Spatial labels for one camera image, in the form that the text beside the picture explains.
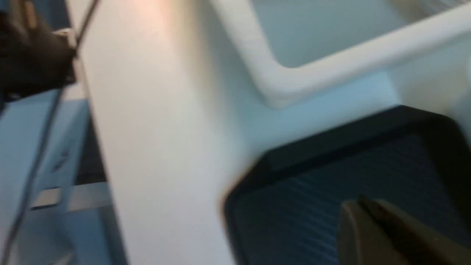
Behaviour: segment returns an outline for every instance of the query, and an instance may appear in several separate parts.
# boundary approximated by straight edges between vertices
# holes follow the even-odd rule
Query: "ribbed mat surface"
[[[386,199],[471,247],[421,138],[410,134],[239,198],[234,222],[248,263],[338,264],[340,204],[359,194]]]

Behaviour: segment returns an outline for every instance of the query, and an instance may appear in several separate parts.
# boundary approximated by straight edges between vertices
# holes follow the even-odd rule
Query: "white molded frame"
[[[289,68],[273,55],[252,0],[211,0],[268,104],[282,108],[329,86],[471,31],[471,3],[400,28],[309,64]]]

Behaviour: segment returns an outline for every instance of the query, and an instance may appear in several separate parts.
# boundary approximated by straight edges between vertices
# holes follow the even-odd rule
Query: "black tray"
[[[340,204],[386,199],[471,247],[471,153],[450,118],[400,106],[268,152],[225,204],[243,265],[337,264]]]

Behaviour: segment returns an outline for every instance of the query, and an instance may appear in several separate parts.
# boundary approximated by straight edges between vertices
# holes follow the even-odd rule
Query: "black wire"
[[[95,9],[98,5],[99,0],[93,0],[93,3],[91,4],[87,15],[85,17],[85,20],[82,23],[80,33],[78,34],[77,41],[76,41],[76,48],[73,50],[73,52],[70,54],[70,58],[66,61],[66,65],[64,66],[64,72],[63,76],[65,77],[67,73],[69,72],[69,69],[72,65],[72,60],[75,57],[77,53],[77,49],[80,47],[83,37],[85,36],[85,33],[88,29],[89,23],[91,21],[91,18],[95,12]],[[20,202],[20,207],[18,210],[18,214],[13,222],[11,230],[8,232],[7,239],[5,241],[4,247],[3,247],[3,252],[2,252],[2,260],[0,265],[8,265],[8,262],[10,260],[10,255],[11,255],[11,250],[13,248],[15,239],[18,235],[19,229],[23,223],[24,216],[26,214],[26,211],[28,209],[30,200],[31,200],[31,194],[32,194],[32,188],[34,185],[34,181],[38,175],[38,170],[39,167],[41,166],[42,159],[44,156],[44,152],[46,151],[46,147],[48,146],[49,142],[49,136],[52,128],[52,123],[54,121],[54,118],[56,116],[57,109],[59,107],[59,102],[62,98],[63,92],[64,92],[64,85],[60,86],[57,89],[57,94],[54,97],[54,100],[52,102],[52,105],[49,109],[49,114],[47,116],[47,120],[45,122],[45,125],[43,127],[41,137],[40,137],[40,143],[38,146],[38,151],[36,153],[36,158],[33,161],[32,167],[30,169],[30,172],[28,174],[28,178],[26,179],[26,185],[24,186],[23,189],[23,196],[21,198]]]

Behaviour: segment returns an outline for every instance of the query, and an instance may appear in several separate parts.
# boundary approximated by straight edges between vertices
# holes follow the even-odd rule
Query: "black object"
[[[337,264],[342,201],[386,199],[471,247],[471,153],[450,118],[400,106],[268,152],[225,204],[239,264]]]
[[[0,90],[5,102],[16,101],[73,83],[67,36],[52,33],[31,0],[10,0],[0,11]]]

